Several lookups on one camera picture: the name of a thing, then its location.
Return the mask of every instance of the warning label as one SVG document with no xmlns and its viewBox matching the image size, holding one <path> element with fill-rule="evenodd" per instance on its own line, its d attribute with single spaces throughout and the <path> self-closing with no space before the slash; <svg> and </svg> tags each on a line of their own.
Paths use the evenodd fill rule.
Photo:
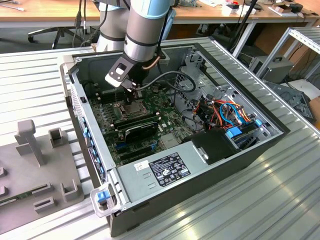
<svg viewBox="0 0 320 240">
<path fill-rule="evenodd" d="M 149 166 L 162 187 L 190 175 L 187 166 L 177 152 L 150 162 Z"/>
</svg>

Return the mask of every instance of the orange wire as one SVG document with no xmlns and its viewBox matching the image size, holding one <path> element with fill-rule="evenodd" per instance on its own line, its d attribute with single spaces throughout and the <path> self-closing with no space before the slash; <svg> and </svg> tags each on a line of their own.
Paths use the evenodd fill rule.
<svg viewBox="0 0 320 240">
<path fill-rule="evenodd" d="M 236 105 L 237 107 L 241 107 L 239 104 L 233 102 L 233 101 L 224 101 L 224 100 L 216 100 L 217 103 L 224 103 L 224 104 L 232 104 L 232 105 Z M 246 122 L 250 122 L 250 119 L 247 117 L 245 110 L 242 108 L 242 113 L 240 112 L 240 115 L 244 118 L 244 120 Z"/>
</svg>

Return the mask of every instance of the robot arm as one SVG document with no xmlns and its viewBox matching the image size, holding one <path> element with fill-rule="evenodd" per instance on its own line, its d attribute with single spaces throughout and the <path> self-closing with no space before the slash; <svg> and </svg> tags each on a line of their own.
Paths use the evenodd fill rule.
<svg viewBox="0 0 320 240">
<path fill-rule="evenodd" d="M 107 42 L 104 50 L 121 50 L 123 46 L 124 53 L 110 69 L 105 80 L 116 88 L 123 86 L 131 92 L 136 84 L 128 79 L 128 74 L 133 68 L 149 69 L 146 65 L 150 65 L 155 57 L 161 33 L 164 34 L 164 23 L 174 0 L 107 0 L 106 4 L 113 6 L 108 7 L 97 49 L 101 49 L 104 39 Z"/>
</svg>

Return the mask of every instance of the blue latch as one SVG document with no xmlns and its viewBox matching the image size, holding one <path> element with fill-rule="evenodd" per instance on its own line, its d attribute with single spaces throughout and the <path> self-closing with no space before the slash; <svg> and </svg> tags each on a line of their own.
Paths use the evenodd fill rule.
<svg viewBox="0 0 320 240">
<path fill-rule="evenodd" d="M 232 127 L 232 128 L 229 128 L 227 131 L 226 131 L 226 134 L 230 137 L 230 138 L 233 138 L 235 136 L 238 136 L 240 134 L 242 134 L 242 131 L 237 127 Z"/>
<path fill-rule="evenodd" d="M 256 119 L 255 123 L 258 125 L 258 127 L 260 127 L 262 125 L 262 122 L 259 119 Z"/>
<path fill-rule="evenodd" d="M 103 203 L 104 201 L 107 201 L 111 196 L 110 196 L 110 193 L 109 191 L 101 191 L 101 192 L 98 192 L 97 194 L 97 198 L 98 198 L 98 203 Z"/>
<path fill-rule="evenodd" d="M 83 136 L 86 138 L 88 135 L 88 128 L 85 127 L 84 130 L 83 130 Z"/>
</svg>

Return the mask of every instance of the desk leg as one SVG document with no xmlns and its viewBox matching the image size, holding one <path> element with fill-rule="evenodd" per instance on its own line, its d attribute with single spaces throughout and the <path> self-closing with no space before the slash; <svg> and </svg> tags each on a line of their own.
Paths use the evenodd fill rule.
<svg viewBox="0 0 320 240">
<path fill-rule="evenodd" d="M 252 33 L 252 31 L 254 30 L 256 26 L 255 22 L 251 22 L 248 24 L 248 26 L 245 28 L 243 35 L 241 36 L 238 44 L 235 47 L 235 50 L 233 51 L 232 55 L 237 58 L 242 50 L 242 48 L 244 47 L 244 45 L 246 44 L 246 41 L 248 40 L 250 34 Z"/>
<path fill-rule="evenodd" d="M 312 27 L 312 25 L 316 22 L 316 20 L 312 20 L 308 22 L 305 26 L 306 27 Z M 296 48 L 297 44 L 299 43 L 298 40 L 294 40 L 294 42 L 291 44 L 291 46 L 288 48 L 288 50 L 283 55 L 285 58 L 289 58 L 289 55 L 293 52 L 293 50 Z"/>
</svg>

